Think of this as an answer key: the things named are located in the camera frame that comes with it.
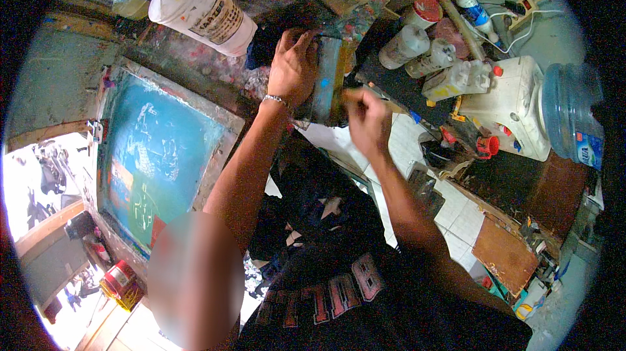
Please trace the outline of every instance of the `t-shirt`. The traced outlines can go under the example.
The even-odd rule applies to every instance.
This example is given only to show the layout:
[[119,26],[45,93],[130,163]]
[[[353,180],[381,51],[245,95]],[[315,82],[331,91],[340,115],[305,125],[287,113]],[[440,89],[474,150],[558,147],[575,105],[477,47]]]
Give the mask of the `t-shirt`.
[[243,328],[240,350],[524,350],[524,322],[446,294],[428,255],[338,228],[306,243]]

